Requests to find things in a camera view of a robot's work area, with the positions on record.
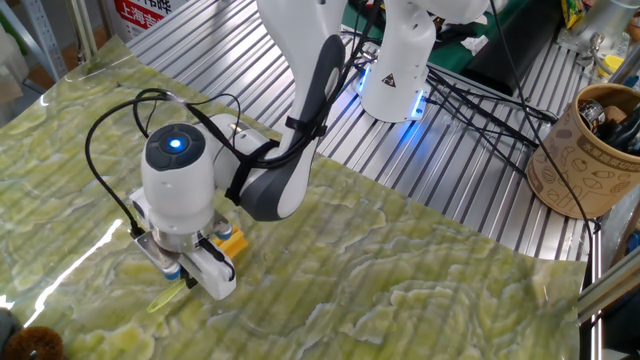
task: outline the brown cup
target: brown cup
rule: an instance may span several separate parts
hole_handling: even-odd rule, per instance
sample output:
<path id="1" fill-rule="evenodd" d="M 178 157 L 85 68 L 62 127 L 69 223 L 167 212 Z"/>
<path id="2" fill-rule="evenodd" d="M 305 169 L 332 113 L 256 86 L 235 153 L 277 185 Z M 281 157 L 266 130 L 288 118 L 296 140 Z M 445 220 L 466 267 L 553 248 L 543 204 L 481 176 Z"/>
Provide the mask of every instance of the brown cup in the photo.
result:
<path id="1" fill-rule="evenodd" d="M 606 214 L 640 183 L 640 157 L 610 147 L 589 131 L 578 113 L 578 103 L 589 99 L 603 107 L 615 105 L 631 114 L 640 103 L 640 93 L 615 84 L 586 87 L 544 140 L 587 217 L 596 218 Z M 542 148 L 529 159 L 527 178 L 533 192 L 550 208 L 569 217 L 582 218 Z"/>

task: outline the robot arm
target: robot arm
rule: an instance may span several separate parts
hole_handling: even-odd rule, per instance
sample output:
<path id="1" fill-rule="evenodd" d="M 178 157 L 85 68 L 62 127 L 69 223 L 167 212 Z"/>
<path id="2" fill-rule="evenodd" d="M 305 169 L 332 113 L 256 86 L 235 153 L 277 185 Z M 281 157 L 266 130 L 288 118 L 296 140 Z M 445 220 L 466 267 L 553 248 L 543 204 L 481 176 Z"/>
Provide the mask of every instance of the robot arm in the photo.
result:
<path id="1" fill-rule="evenodd" d="M 428 93 L 427 61 L 436 41 L 432 13 L 469 23 L 487 9 L 489 0 L 387 0 L 387 26 L 378 61 L 359 86 L 367 113 L 386 122 L 422 119 Z"/>
<path id="2" fill-rule="evenodd" d="M 371 99 L 367 92 L 380 96 L 387 87 L 399 88 L 403 93 L 410 91 L 413 98 L 413 87 L 424 85 L 424 77 L 418 79 L 414 73 L 426 66 L 430 50 L 426 54 L 407 52 L 407 47 L 433 46 L 435 28 L 426 10 L 471 21 L 482 13 L 477 9 L 486 9 L 487 1 L 387 0 L 387 40 L 372 71 L 382 79 L 374 82 L 383 87 L 365 88 L 365 109 Z M 141 164 L 143 187 L 131 198 L 150 232 L 136 239 L 136 244 L 167 278 L 192 276 L 215 299 L 223 299 L 235 289 L 231 260 L 209 241 L 213 236 L 224 240 L 232 231 L 215 212 L 216 190 L 225 191 L 258 221 L 284 219 L 302 203 L 320 135 L 310 132 L 324 124 L 322 110 L 344 64 L 339 31 L 345 6 L 346 0 L 258 0 L 262 21 L 288 61 L 296 84 L 280 144 L 242 122 L 236 124 L 231 115 L 209 119 L 200 114 L 201 125 L 170 124 L 149 137 Z M 389 74 L 396 76 L 393 86 L 384 81 Z M 377 101 L 388 106 L 395 97 L 397 94 Z M 306 147 L 292 153 L 302 143 Z M 254 166 L 257 160 L 268 162 L 284 154 L 295 156 L 287 157 L 280 166 Z"/>

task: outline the metal grating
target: metal grating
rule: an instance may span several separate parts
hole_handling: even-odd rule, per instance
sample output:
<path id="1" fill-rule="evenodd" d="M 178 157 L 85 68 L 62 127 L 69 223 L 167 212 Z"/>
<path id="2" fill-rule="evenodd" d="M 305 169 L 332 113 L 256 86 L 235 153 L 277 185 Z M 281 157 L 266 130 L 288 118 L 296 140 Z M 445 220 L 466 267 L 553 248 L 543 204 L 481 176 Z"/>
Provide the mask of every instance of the metal grating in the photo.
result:
<path id="1" fill-rule="evenodd" d="M 142 62 L 193 89 L 207 95 L 236 94 L 248 116 L 282 130 L 293 100 L 293 77 L 262 26 L 253 0 L 192 1 L 129 46 Z M 587 85 L 575 58 L 575 53 L 552 42 L 545 47 L 524 81 L 530 104 L 556 114 L 564 110 Z M 467 125 L 436 105 L 430 105 L 421 121 L 377 121 L 360 107 L 354 90 L 357 79 L 359 74 L 354 72 L 333 107 L 320 153 L 521 253 L 586 260 L 589 246 L 583 222 L 543 205 L 527 181 Z M 449 80 L 478 91 L 455 77 Z M 437 95 L 432 98 L 442 100 Z M 477 126 L 496 130 L 455 97 L 447 98 Z M 532 136 L 518 109 L 476 99 Z M 549 130 L 542 124 L 540 129 L 543 134 Z M 524 168 L 530 154 L 523 146 L 508 138 L 490 139 Z"/>

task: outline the plastic sheet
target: plastic sheet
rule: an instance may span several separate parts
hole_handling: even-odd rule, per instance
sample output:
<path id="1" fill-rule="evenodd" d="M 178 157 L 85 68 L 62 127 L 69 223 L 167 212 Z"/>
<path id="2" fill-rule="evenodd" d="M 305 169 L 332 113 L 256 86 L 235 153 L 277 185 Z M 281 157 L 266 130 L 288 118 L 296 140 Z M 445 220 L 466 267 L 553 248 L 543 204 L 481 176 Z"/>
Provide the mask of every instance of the plastic sheet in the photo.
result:
<path id="1" fill-rule="evenodd" d="M 69 359 L 578 357 L 583 263 L 514 253 L 321 156 L 290 219 L 255 223 L 216 199 L 249 241 L 229 298 L 195 288 L 148 314 L 170 284 L 86 168 L 85 134 L 142 88 L 204 96 L 143 66 L 117 39 L 99 56 L 0 129 L 0 298 L 21 321 L 58 331 Z M 151 107 L 140 106 L 143 117 Z M 177 104 L 155 114 L 152 129 L 191 121 Z M 140 184 L 142 144 L 130 111 L 92 144 L 123 197 Z"/>

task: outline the red sign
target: red sign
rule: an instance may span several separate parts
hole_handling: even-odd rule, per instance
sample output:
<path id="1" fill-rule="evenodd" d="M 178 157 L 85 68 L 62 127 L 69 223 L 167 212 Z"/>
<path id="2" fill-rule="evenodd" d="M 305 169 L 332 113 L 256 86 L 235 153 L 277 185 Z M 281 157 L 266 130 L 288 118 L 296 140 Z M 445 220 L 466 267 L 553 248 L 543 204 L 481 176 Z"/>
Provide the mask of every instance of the red sign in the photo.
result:
<path id="1" fill-rule="evenodd" d="M 162 15 L 129 0 L 115 0 L 114 2 L 116 11 L 123 20 L 145 30 L 164 18 Z"/>

